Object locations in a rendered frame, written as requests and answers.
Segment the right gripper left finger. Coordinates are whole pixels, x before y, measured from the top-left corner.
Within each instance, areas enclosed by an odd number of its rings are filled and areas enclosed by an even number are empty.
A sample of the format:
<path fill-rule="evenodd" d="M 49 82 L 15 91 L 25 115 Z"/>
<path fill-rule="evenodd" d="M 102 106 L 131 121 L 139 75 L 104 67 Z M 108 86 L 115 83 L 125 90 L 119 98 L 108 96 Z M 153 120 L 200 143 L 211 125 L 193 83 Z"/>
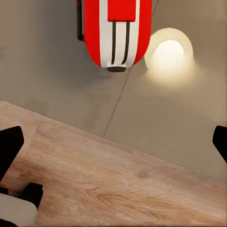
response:
<path fill-rule="evenodd" d="M 0 131 L 0 181 L 24 144 L 20 126 Z"/>

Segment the radio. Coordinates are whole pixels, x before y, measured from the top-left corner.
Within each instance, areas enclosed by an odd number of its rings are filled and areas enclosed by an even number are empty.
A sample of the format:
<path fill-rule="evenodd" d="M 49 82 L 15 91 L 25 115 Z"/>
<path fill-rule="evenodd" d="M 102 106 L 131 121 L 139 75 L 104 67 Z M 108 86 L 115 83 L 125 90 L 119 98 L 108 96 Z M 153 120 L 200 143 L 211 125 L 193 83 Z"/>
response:
<path fill-rule="evenodd" d="M 92 60 L 109 72 L 123 72 L 146 53 L 151 35 L 152 0 L 84 0 L 77 3 L 77 38 Z"/>

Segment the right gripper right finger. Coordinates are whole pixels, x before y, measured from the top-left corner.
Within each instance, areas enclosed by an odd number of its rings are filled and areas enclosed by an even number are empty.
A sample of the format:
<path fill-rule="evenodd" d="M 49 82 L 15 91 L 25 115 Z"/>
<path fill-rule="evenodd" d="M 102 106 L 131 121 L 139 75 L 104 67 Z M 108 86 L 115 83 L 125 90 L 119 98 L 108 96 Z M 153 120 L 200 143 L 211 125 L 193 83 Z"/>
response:
<path fill-rule="evenodd" d="M 213 135 L 213 144 L 227 163 L 227 128 L 217 126 Z"/>

